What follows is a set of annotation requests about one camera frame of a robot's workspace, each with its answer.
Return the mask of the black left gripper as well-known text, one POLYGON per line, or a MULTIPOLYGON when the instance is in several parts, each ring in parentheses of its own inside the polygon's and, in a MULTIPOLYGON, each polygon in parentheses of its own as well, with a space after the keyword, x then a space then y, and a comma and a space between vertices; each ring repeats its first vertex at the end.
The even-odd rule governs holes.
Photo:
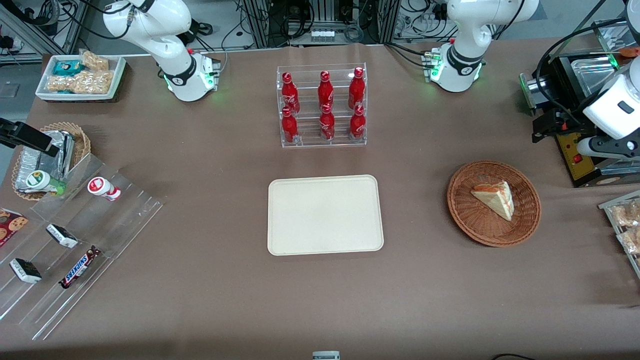
POLYGON ((596 125, 582 112, 569 114, 560 108, 552 107, 542 114, 542 118, 535 118, 532 121, 532 143, 536 144, 546 137, 554 136, 557 125, 561 125, 562 137, 570 136, 583 140, 599 134, 596 125))

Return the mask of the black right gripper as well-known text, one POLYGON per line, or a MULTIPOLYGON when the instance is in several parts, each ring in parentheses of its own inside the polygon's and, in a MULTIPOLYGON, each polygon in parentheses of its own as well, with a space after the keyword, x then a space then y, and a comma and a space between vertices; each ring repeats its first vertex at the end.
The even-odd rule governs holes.
POLYGON ((23 122, 0 119, 0 144, 14 149, 24 146, 40 151, 50 157, 56 157, 59 148, 53 145, 53 138, 23 122))

